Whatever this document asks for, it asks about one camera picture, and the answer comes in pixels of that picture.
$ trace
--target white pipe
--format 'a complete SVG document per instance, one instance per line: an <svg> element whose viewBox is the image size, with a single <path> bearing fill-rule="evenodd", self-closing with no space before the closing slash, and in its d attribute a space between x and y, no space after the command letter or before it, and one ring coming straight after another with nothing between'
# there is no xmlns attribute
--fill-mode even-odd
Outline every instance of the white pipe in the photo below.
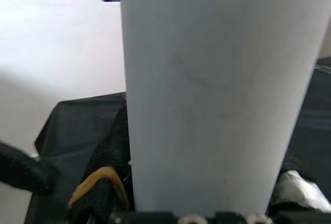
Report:
<svg viewBox="0 0 331 224"><path fill-rule="evenodd" d="M331 0L123 0L138 211L265 211Z"/></svg>

